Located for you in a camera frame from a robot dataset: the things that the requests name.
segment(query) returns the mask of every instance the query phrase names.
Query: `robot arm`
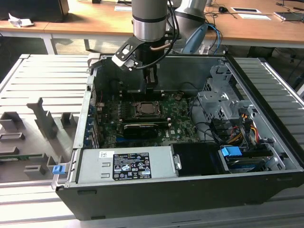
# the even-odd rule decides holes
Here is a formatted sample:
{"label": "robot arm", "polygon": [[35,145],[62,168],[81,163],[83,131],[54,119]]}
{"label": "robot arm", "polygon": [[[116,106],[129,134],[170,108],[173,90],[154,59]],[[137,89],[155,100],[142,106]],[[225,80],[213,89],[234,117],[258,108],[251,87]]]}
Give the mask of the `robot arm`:
{"label": "robot arm", "polygon": [[[132,0],[134,36],[117,50],[112,60],[122,69],[146,70],[146,74],[152,68],[156,71],[155,65],[169,54],[180,33],[187,40],[204,24],[206,1],[183,0],[174,11],[171,1]],[[166,32],[168,12],[173,22],[171,32]]]}

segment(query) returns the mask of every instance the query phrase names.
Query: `wooden desk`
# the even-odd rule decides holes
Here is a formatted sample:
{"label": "wooden desk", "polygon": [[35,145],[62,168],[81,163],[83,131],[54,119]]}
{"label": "wooden desk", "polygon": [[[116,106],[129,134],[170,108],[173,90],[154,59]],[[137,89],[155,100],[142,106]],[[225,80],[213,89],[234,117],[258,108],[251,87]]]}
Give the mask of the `wooden desk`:
{"label": "wooden desk", "polygon": [[[15,28],[7,21],[0,21],[0,33],[4,36],[43,38],[49,54],[56,54],[53,38],[84,39],[85,48],[89,49],[89,39],[103,41],[125,41],[133,34],[132,13],[114,11],[115,3],[103,2],[92,4],[91,0],[68,0],[69,15],[64,23],[35,22],[34,27]],[[275,11],[287,11],[277,6],[275,0],[217,0],[217,4],[230,7],[256,8],[262,14]],[[304,8],[300,2],[285,1],[290,9]],[[205,12],[218,12],[218,5],[206,7]],[[282,22],[275,15],[271,20],[242,19],[238,14],[220,14],[215,19],[217,28],[223,34],[222,44],[263,46],[282,48],[304,48],[304,24],[301,22]],[[214,31],[208,31],[204,42],[215,39]]]}
{"label": "wooden desk", "polygon": [[64,23],[49,23],[46,33],[132,36],[132,13],[114,11],[116,3],[92,4],[91,0],[69,0]]}
{"label": "wooden desk", "polygon": [[0,20],[0,31],[6,32],[36,32],[36,33],[43,33],[44,28],[48,25],[48,22],[35,22],[34,26],[29,27],[21,27],[17,28],[12,26],[11,23],[8,21]]}
{"label": "wooden desk", "polygon": [[[223,4],[229,12],[234,11],[230,7],[253,8],[261,11],[261,14],[273,14],[287,12],[286,8],[277,6],[275,0],[217,0]],[[285,5],[291,10],[293,7],[304,8],[304,3],[285,1]],[[205,12],[217,12],[218,5],[206,7]],[[302,47],[304,48],[304,24],[301,22],[282,22],[276,16],[268,16],[271,20],[242,19],[238,14],[219,14],[215,18],[217,28],[223,34],[223,44],[268,46],[268,47]],[[211,16],[206,17],[213,23]]]}

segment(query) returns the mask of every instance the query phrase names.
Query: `aluminum profile table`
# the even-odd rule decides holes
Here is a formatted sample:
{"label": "aluminum profile table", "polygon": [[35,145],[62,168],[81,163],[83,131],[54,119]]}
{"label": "aluminum profile table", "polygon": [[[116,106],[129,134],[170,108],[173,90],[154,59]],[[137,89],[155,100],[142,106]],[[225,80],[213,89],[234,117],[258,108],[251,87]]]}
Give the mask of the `aluminum profile table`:
{"label": "aluminum profile table", "polygon": [[87,69],[87,56],[21,55],[0,84],[0,114],[17,111],[21,118],[33,118],[26,103],[39,96],[53,117],[62,112],[79,116]]}
{"label": "aluminum profile table", "polygon": [[[236,58],[261,95],[304,149],[304,101],[267,63],[256,58]],[[246,94],[237,85],[240,93]]]}
{"label": "aluminum profile table", "polygon": [[[46,82],[50,83],[50,80],[52,80],[52,83],[49,85],[56,85],[55,82],[57,80],[57,85],[61,86],[61,89],[52,90],[52,87],[49,87],[48,92],[57,94],[61,100],[79,98],[78,95],[75,97],[74,92],[76,91],[77,94],[81,94],[80,91],[82,89],[68,90],[67,88],[71,88],[70,85],[74,85],[73,88],[75,89],[75,87],[82,85],[80,82],[73,83],[73,80],[83,79],[84,81],[87,68],[83,64],[85,61],[86,56],[22,55],[1,83],[0,101],[4,100],[2,95],[11,92],[9,89],[12,88],[11,85],[18,85],[17,87],[19,88],[25,85],[25,87],[22,87],[22,90],[13,90],[16,96],[18,93],[23,94],[24,97],[19,99],[24,99],[26,98],[25,93],[29,91],[39,94],[43,93],[42,89],[35,85],[45,85]],[[279,116],[280,118],[284,118],[286,115],[288,117],[289,115],[287,111],[289,107],[287,107],[286,103],[295,103],[291,104],[292,110],[296,113],[295,115],[301,112],[302,103],[300,100],[298,101],[295,92],[281,82],[280,77],[271,68],[268,68],[267,63],[262,63],[257,59],[237,59],[237,62],[243,67],[256,86],[259,87],[260,92],[271,105],[272,103],[274,105],[285,103],[281,108],[278,108],[277,113],[282,113]],[[261,81],[256,81],[254,77],[258,77]],[[40,81],[27,81],[23,80],[24,78],[36,78],[40,79]],[[264,83],[266,81],[272,82],[268,83],[268,85],[273,86],[274,82],[278,86],[274,86],[274,89],[271,89],[273,93],[270,93],[268,92],[269,89],[263,89],[262,80],[265,80]],[[50,93],[45,93],[44,98],[47,98]],[[73,102],[71,106],[77,107],[74,113],[78,115],[81,105]],[[64,105],[62,103],[54,104],[54,107],[60,109]],[[34,118],[33,114],[28,112],[23,113],[21,116]],[[296,189],[286,189],[262,205],[244,205],[242,207],[82,222],[75,219],[72,212],[52,190],[50,184],[51,180],[0,184],[0,225],[5,224],[7,228],[243,228],[287,226],[301,228],[304,226],[304,186]]]}

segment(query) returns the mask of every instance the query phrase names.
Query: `power supply label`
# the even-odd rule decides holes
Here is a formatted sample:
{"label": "power supply label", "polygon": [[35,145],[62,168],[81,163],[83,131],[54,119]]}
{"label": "power supply label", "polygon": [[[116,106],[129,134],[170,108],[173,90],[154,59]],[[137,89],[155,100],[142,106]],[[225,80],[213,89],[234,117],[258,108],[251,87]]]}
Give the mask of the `power supply label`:
{"label": "power supply label", "polygon": [[149,153],[125,153],[113,156],[115,181],[151,178]]}

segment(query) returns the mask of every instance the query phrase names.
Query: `blue drive latch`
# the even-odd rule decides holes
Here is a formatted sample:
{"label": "blue drive latch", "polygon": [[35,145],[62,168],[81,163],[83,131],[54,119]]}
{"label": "blue drive latch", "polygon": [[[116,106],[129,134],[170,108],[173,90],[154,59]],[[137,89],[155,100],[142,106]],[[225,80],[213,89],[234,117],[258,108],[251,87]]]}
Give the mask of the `blue drive latch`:
{"label": "blue drive latch", "polygon": [[225,146],[221,149],[223,156],[242,156],[242,152],[237,146]]}
{"label": "blue drive latch", "polygon": [[66,166],[65,165],[55,165],[53,168],[53,174],[65,174]]}

